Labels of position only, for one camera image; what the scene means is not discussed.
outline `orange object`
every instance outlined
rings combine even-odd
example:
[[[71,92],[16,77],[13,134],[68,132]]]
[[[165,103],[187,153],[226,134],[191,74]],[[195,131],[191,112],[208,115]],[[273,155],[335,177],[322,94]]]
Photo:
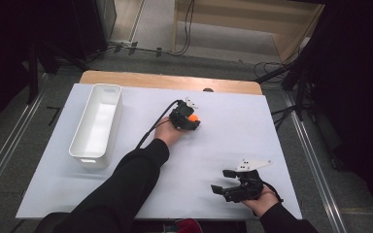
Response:
[[[197,120],[198,120],[198,116],[196,116],[196,115],[191,115],[191,116],[189,116],[187,119],[189,119],[190,121],[197,121]]]

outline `white board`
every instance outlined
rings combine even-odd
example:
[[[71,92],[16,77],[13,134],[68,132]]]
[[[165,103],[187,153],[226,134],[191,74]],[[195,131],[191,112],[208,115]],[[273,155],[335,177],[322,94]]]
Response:
[[[227,203],[211,189],[211,184],[238,185],[237,180],[224,178],[222,170],[233,170],[243,158],[273,162],[258,169],[261,178],[276,187],[285,200],[283,205],[295,217],[302,218],[264,96],[124,87],[111,164],[104,170],[88,170],[71,157],[68,149],[91,87],[74,85],[17,218],[71,212],[113,173],[120,159],[136,147],[168,105],[186,97],[199,107],[195,113],[201,125],[170,149],[170,158],[161,167],[159,181],[137,218],[254,219],[243,204]],[[143,147],[152,138],[153,133]]]

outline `white container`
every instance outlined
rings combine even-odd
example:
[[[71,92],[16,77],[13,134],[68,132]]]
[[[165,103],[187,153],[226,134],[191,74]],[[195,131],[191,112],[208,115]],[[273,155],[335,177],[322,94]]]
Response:
[[[69,153],[87,168],[106,168],[112,157],[122,113],[121,88],[95,84]]]

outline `floor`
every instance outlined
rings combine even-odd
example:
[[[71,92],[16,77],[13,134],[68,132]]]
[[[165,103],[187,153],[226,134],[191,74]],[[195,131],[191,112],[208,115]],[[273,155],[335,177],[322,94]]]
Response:
[[[139,48],[170,50],[172,36],[173,1],[145,1],[140,14],[134,42]],[[184,44],[185,36],[179,32],[177,48]],[[268,33],[252,32],[231,28],[193,24],[191,43],[186,55],[180,58],[163,56],[156,59],[153,53],[136,52],[128,55],[124,52],[106,53],[92,63],[90,67],[105,71],[133,71],[156,74],[198,76],[231,80],[253,80],[255,72],[262,76],[265,71],[277,68],[277,65],[255,66],[259,62],[280,62],[271,36]],[[45,82],[45,95],[29,119],[28,126],[13,148],[7,160],[6,169],[0,176],[0,232],[9,232],[18,223],[14,219],[24,190],[33,176],[48,139],[51,137],[56,117],[49,107],[61,108],[69,90],[79,81],[82,72],[72,66],[62,66],[57,76],[48,76]],[[271,111],[281,110],[288,105],[292,92],[280,89],[280,78],[264,83],[262,91],[267,97]],[[9,107],[0,115],[0,149],[5,144],[17,120],[22,115],[27,98],[27,89],[20,93]],[[328,213],[325,211],[325,198],[318,188],[320,183],[314,178],[311,162],[307,158],[305,144],[300,141],[296,116],[290,116],[278,131],[288,169],[302,214],[309,219],[320,232],[373,232],[373,200],[365,182],[354,173],[338,172],[331,167],[328,151],[317,126],[304,113],[302,127],[306,128],[313,154],[315,155],[327,191],[334,198],[345,229],[334,229]],[[26,221],[18,232],[32,232],[39,221]],[[248,232],[263,232],[259,221],[247,222]]]

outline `person's right hand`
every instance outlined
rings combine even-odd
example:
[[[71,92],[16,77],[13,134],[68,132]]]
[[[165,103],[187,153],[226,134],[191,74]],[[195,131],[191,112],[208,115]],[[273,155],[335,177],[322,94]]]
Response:
[[[188,130],[176,129],[168,116],[163,117],[157,125],[154,138],[162,140],[168,148],[188,132]]]
[[[278,203],[275,192],[265,186],[258,200],[242,201],[244,205],[249,207],[258,217],[262,217],[271,207]]]

